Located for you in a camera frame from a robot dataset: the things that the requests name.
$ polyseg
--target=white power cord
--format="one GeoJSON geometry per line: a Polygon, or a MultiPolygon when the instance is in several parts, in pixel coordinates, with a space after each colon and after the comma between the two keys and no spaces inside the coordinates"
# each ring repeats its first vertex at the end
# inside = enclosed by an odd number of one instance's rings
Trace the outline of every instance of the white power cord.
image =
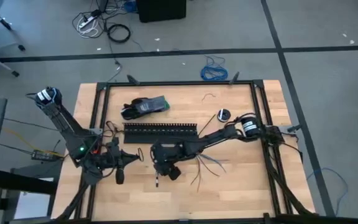
{"type": "Polygon", "coordinates": [[[78,35],[80,35],[81,37],[83,38],[90,38],[90,37],[94,37],[96,36],[98,33],[99,33],[99,30],[97,29],[97,26],[99,25],[99,21],[97,19],[94,19],[93,22],[92,22],[92,26],[87,29],[87,30],[81,30],[80,28],[80,24],[83,22],[84,18],[81,17],[81,19],[78,21],[77,23],[77,32],[78,32],[78,35]],[[95,30],[95,33],[92,34],[92,35],[85,35],[85,34],[89,34],[90,32],[94,31],[95,30]]]}

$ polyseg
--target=small round object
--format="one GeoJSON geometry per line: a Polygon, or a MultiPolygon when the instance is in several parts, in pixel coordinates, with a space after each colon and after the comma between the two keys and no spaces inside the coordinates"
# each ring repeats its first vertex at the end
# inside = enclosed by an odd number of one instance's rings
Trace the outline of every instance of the small round object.
{"type": "Polygon", "coordinates": [[[21,51],[25,51],[25,48],[24,48],[24,46],[23,45],[19,45],[19,46],[17,46],[17,48],[19,48],[19,50],[21,50],[21,51]]]}
{"type": "Polygon", "coordinates": [[[219,120],[220,122],[225,123],[225,122],[229,121],[230,117],[231,117],[231,114],[230,114],[230,111],[229,111],[229,110],[220,109],[220,110],[218,111],[217,118],[218,118],[218,120],[219,120]]]}
{"type": "Polygon", "coordinates": [[[17,72],[17,71],[13,71],[13,72],[12,72],[12,75],[14,75],[15,77],[18,77],[20,74],[19,74],[19,72],[17,72]]]}

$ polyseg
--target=blue cable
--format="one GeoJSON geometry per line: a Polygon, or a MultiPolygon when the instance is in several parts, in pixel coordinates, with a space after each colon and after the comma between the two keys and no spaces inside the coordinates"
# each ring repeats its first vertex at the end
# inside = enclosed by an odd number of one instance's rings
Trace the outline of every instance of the blue cable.
{"type": "Polygon", "coordinates": [[[321,168],[320,170],[315,170],[313,173],[309,174],[309,176],[306,178],[307,180],[309,180],[309,178],[312,176],[312,175],[315,175],[317,172],[322,172],[323,170],[328,170],[328,171],[331,171],[333,173],[335,173],[344,183],[345,185],[345,192],[342,194],[342,196],[340,196],[337,201],[336,201],[336,210],[335,210],[335,216],[338,215],[338,211],[339,211],[339,207],[341,206],[341,202],[342,202],[342,199],[345,197],[345,195],[348,193],[348,190],[349,190],[349,186],[347,185],[347,182],[345,181],[345,179],[343,179],[343,177],[341,175],[339,175],[335,170],[333,169],[330,169],[330,168],[327,168],[327,167],[324,167],[324,168],[321,168]]]}
{"type": "Polygon", "coordinates": [[[206,65],[201,70],[201,78],[204,81],[216,81],[216,80],[225,80],[227,79],[227,70],[223,67],[226,59],[217,56],[207,56],[206,57],[206,65]],[[216,63],[214,58],[222,59],[221,63],[216,63]]]}

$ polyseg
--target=power strip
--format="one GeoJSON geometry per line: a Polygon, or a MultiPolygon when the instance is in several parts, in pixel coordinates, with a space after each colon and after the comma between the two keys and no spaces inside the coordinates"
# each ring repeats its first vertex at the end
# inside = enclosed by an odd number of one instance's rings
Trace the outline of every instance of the power strip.
{"type": "Polygon", "coordinates": [[[87,18],[86,22],[81,23],[78,28],[82,29],[84,28],[86,25],[88,25],[90,22],[94,21],[97,17],[99,17],[101,15],[101,11],[100,10],[95,10],[91,13],[91,17],[87,18]]]}

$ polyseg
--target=black cable tie strip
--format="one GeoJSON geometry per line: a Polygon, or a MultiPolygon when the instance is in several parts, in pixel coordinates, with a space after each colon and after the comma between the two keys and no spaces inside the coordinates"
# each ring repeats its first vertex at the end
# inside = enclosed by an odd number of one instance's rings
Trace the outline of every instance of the black cable tie strip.
{"type": "Polygon", "coordinates": [[[193,123],[124,123],[124,143],[175,144],[197,138],[193,123]]]}

